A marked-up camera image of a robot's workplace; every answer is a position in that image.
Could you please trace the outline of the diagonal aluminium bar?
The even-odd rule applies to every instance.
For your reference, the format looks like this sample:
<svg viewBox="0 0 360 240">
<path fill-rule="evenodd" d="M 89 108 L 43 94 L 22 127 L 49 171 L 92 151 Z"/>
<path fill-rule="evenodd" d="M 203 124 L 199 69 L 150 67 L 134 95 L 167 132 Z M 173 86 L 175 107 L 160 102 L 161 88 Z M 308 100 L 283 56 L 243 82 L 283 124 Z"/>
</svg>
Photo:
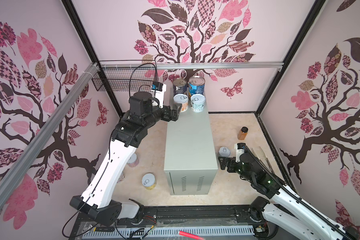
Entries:
<svg viewBox="0 0 360 240">
<path fill-rule="evenodd" d="M 68 113 L 70 107 L 73 106 L 76 99 L 81 94 L 87 83 L 93 78 L 93 75 L 100 70 L 98 63 L 90 64 L 83 71 L 78 82 L 71 88 L 71 91 L 62 100 L 52 116 L 47 120 L 31 143 L 24 149 L 20 158 L 9 169 L 8 173 L 0 181 L 0 210 L 7 202 L 15 188 L 18 186 L 23 176 L 27 173 L 32 163 L 49 141 L 56 128 L 62 122 Z"/>
</svg>

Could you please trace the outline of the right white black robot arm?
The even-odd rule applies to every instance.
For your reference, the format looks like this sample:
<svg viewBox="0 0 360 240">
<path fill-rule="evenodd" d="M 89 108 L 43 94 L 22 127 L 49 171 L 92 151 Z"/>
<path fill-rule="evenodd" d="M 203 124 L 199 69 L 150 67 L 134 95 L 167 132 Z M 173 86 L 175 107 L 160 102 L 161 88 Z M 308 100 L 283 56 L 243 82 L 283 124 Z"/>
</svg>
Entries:
<svg viewBox="0 0 360 240">
<path fill-rule="evenodd" d="M 242 153 L 239 158 L 219 157 L 218 160 L 222 170 L 239 174 L 262 194 L 249 209 L 254 221 L 271 222 L 300 240 L 358 239 L 355 228 L 344 227 L 323 215 L 282 183 L 252 153 Z"/>
</svg>

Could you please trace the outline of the dark label tin can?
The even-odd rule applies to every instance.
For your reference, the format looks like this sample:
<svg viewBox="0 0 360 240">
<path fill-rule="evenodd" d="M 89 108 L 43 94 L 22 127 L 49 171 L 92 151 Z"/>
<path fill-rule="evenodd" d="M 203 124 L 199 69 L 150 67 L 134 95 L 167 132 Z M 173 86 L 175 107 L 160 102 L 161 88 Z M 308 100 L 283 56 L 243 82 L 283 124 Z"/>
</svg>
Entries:
<svg viewBox="0 0 360 240">
<path fill-rule="evenodd" d="M 177 78 L 173 81 L 174 96 L 178 94 L 186 95 L 188 92 L 188 83 L 185 79 Z"/>
</svg>

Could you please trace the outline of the orange label can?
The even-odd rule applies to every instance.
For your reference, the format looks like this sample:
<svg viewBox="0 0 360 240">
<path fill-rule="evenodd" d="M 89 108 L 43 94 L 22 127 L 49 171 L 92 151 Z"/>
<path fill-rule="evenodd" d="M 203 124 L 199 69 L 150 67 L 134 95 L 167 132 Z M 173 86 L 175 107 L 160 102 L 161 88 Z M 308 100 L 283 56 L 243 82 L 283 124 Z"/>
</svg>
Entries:
<svg viewBox="0 0 360 240">
<path fill-rule="evenodd" d="M 185 112 L 189 106 L 189 98 L 185 94 L 177 94 L 174 96 L 174 103 L 180 104 L 180 113 Z"/>
</svg>

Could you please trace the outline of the patterned can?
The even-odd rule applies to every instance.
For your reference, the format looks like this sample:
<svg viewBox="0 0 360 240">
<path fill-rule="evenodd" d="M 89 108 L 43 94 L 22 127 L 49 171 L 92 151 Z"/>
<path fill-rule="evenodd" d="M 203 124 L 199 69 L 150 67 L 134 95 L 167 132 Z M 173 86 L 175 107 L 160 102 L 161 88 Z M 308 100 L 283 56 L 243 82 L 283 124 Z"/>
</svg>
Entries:
<svg viewBox="0 0 360 240">
<path fill-rule="evenodd" d="M 206 98 L 202 94 L 194 94 L 191 96 L 191 109 L 195 113 L 200 113 L 204 110 Z"/>
</svg>

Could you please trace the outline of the yellow label tin can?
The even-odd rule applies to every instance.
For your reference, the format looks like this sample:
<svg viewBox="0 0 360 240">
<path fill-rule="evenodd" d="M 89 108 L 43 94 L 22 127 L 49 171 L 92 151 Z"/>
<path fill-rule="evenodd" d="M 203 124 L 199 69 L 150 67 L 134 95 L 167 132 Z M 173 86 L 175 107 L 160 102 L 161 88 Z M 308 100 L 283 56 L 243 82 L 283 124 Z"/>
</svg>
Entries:
<svg viewBox="0 0 360 240">
<path fill-rule="evenodd" d="M 147 189 L 147 190 L 153 190 L 156 185 L 156 177 L 154 174 L 152 173 L 147 173 L 142 177 L 142 185 Z"/>
</svg>

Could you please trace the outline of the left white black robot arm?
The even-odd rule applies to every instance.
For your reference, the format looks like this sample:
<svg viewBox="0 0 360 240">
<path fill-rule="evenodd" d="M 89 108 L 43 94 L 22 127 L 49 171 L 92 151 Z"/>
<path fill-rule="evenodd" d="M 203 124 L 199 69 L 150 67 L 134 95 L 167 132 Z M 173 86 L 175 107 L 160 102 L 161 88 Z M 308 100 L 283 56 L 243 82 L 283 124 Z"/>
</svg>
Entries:
<svg viewBox="0 0 360 240">
<path fill-rule="evenodd" d="M 118 219 L 135 218 L 142 208 L 136 202 L 112 200 L 113 191 L 128 160 L 147 136 L 148 129 L 160 120 L 177 121 L 181 105 L 159 107 L 148 101 L 142 107 L 133 106 L 132 109 L 124 114 L 112 131 L 106 157 L 92 182 L 81 195 L 73 196 L 70 201 L 70 206 L 78 212 L 107 227 Z"/>
</svg>

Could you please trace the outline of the grey metal cabinet counter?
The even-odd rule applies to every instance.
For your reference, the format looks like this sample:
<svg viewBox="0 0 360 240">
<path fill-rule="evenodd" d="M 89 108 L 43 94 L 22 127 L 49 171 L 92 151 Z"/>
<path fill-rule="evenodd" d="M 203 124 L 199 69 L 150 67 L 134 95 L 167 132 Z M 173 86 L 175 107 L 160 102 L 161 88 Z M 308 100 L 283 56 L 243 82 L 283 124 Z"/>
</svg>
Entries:
<svg viewBox="0 0 360 240">
<path fill-rule="evenodd" d="M 208 105 L 168 123 L 164 172 L 171 195 L 208 194 L 218 168 Z"/>
</svg>

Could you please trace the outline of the pink label tin can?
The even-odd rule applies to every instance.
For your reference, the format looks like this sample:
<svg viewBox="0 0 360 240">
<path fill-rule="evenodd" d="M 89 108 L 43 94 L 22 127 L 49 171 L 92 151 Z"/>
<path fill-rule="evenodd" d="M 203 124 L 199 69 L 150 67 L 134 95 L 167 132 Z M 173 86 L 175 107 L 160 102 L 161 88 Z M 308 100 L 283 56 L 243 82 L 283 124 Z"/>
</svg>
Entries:
<svg viewBox="0 0 360 240">
<path fill-rule="evenodd" d="M 134 153 L 134 154 L 132 154 L 132 156 L 128 160 L 127 165 L 130 168 L 135 168 L 139 163 L 140 163 L 139 158 L 138 158 L 137 154 Z"/>
</svg>

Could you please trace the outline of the blue label tin can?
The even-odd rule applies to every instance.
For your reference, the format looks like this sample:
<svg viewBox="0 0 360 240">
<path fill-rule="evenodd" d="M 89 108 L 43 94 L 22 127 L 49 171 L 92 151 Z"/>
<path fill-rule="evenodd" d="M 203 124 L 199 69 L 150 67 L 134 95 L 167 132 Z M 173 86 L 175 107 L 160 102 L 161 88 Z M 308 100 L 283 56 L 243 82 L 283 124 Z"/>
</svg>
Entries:
<svg viewBox="0 0 360 240">
<path fill-rule="evenodd" d="M 188 81 L 189 97 L 200 94 L 204 95 L 205 79 L 201 76 L 190 77 Z"/>
</svg>

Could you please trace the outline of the metal tongs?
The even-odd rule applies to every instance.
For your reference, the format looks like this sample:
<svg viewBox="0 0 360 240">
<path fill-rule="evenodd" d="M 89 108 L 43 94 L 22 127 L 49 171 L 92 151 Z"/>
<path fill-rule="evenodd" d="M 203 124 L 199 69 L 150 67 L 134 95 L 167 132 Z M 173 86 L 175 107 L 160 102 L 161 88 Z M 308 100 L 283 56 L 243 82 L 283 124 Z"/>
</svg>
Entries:
<svg viewBox="0 0 360 240">
<path fill-rule="evenodd" d="M 274 173 L 274 170 L 272 168 L 272 165 L 267 157 L 267 155 L 265 154 L 264 150 L 261 148 L 261 147 L 258 147 L 258 150 L 259 150 L 259 153 L 261 154 L 261 160 L 265 160 L 267 165 L 268 165 L 268 168 L 269 170 Z"/>
</svg>

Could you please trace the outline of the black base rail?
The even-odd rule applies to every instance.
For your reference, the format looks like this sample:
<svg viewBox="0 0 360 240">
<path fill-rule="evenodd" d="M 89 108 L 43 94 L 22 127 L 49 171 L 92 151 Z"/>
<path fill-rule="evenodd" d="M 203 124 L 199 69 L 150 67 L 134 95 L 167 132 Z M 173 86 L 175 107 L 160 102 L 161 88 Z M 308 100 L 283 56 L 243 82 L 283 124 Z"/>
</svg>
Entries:
<svg viewBox="0 0 360 240">
<path fill-rule="evenodd" d="M 83 213 L 78 215 L 72 232 L 71 240 L 83 240 L 88 232 L 112 232 L 117 228 L 150 227 L 205 227 L 205 226 L 252 226 L 258 240 L 273 239 L 279 229 L 265 220 L 254 221 L 250 215 L 250 205 L 227 206 L 175 206 L 175 207 L 144 207 L 134 219 L 119 219 L 111 226 L 103 226 L 91 220 Z"/>
</svg>

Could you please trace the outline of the pink cartoon label can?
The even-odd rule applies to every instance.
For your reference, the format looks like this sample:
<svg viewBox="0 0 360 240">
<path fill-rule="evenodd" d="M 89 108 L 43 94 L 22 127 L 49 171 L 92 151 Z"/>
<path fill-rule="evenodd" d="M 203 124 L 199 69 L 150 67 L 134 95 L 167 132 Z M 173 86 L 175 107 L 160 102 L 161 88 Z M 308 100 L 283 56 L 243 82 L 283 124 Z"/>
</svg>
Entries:
<svg viewBox="0 0 360 240">
<path fill-rule="evenodd" d="M 124 179 L 125 179 L 125 173 L 124 173 L 124 172 L 121 172 L 120 177 L 119 177 L 117 183 L 118 183 L 118 184 L 121 183 Z"/>
</svg>

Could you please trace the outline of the amber jar black lid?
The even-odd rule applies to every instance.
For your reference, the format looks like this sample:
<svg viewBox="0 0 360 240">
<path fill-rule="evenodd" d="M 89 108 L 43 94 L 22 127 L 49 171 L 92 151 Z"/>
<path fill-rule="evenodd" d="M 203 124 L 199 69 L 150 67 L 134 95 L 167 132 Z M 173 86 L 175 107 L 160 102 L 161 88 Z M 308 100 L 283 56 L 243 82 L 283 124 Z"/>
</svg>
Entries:
<svg viewBox="0 0 360 240">
<path fill-rule="evenodd" d="M 249 129 L 247 127 L 242 127 L 238 133 L 238 139 L 244 140 L 248 134 Z"/>
</svg>

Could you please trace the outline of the white can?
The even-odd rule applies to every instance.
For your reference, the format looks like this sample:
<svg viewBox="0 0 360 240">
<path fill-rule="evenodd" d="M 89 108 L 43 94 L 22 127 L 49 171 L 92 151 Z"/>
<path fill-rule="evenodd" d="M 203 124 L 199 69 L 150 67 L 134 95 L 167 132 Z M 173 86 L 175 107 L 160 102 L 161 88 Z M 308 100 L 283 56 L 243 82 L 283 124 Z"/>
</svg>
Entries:
<svg viewBox="0 0 360 240">
<path fill-rule="evenodd" d="M 231 155 L 231 151 L 230 151 L 229 148 L 227 148 L 227 147 L 220 147 L 219 152 L 218 152 L 218 156 L 219 156 L 219 157 L 225 157 L 225 158 L 227 158 L 227 157 L 229 157 L 230 155 Z"/>
</svg>

